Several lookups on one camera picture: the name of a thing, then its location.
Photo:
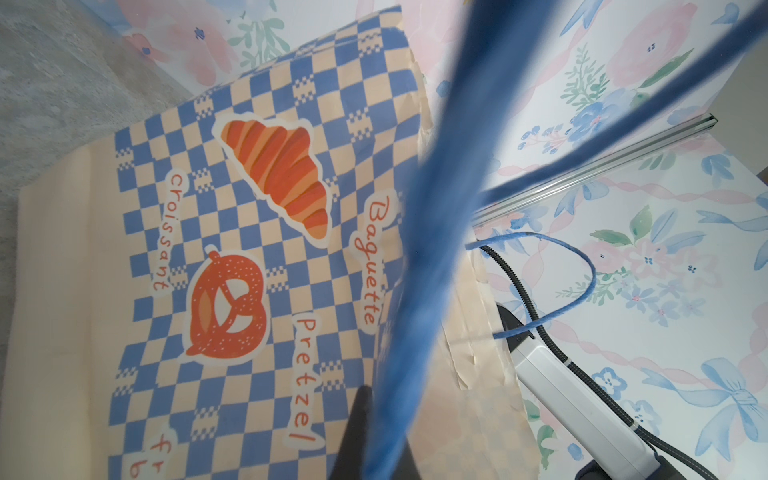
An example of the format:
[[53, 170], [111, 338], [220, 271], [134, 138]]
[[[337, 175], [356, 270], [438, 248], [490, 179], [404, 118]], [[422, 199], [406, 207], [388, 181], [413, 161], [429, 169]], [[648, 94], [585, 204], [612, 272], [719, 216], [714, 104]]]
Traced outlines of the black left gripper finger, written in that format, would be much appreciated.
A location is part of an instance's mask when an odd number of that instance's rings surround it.
[[[369, 414], [373, 406], [372, 388], [361, 386], [355, 395], [336, 461], [329, 480], [360, 480], [367, 441]], [[408, 442], [392, 475], [394, 480], [420, 480], [420, 474]]]

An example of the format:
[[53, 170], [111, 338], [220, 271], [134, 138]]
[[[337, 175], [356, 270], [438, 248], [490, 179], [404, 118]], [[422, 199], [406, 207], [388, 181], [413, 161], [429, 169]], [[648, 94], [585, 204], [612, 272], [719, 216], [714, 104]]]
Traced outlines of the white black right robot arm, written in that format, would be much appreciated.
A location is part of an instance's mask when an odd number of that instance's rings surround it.
[[683, 475], [545, 345], [526, 331], [506, 339], [522, 384], [593, 459], [577, 479], [681, 479]]

